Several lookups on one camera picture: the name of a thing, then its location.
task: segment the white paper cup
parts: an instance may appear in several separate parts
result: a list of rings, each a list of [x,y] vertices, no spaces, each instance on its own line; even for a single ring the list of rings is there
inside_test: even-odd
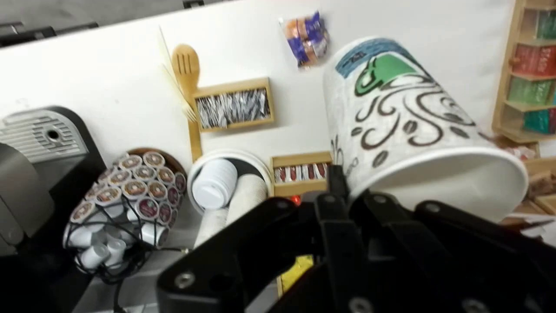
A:
[[[237,180],[239,170],[230,159],[211,159],[194,180],[195,201],[209,210],[223,208],[228,204],[237,187]]]
[[[352,201],[374,189],[407,208],[440,199],[489,220],[522,201],[524,163],[489,142],[397,41],[341,48],[326,69],[326,91],[333,156]]]
[[[202,157],[199,157],[192,170],[190,170],[190,177],[188,177],[188,196],[192,199],[194,208],[197,208],[201,213],[206,211],[206,208],[197,201],[195,194],[194,194],[194,184],[197,180],[197,177],[202,173],[204,166],[213,161],[213,159],[221,159],[221,157],[228,157],[234,161],[241,161],[249,164],[251,168],[254,168],[258,173],[261,173],[263,180],[267,182],[267,190],[270,196],[275,194],[275,185],[274,185],[274,178],[272,178],[272,170],[268,168],[268,164],[256,154],[246,150],[246,149],[214,149],[211,152],[206,152]]]

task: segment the wooden spoon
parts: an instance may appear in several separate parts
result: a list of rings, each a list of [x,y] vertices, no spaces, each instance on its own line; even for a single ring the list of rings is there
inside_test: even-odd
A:
[[[173,53],[173,69],[178,83],[181,84],[185,97],[194,109],[195,91],[201,76],[201,62],[194,46],[178,44]],[[190,144],[194,161],[204,154],[202,138],[199,131],[199,119],[188,119],[190,124]]]

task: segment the coffee cup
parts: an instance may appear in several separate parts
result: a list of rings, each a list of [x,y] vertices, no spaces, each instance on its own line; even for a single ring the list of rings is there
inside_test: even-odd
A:
[[[334,163],[350,201],[367,189],[414,208],[440,199],[501,220],[524,199],[527,170],[395,39],[364,37],[326,69]]]

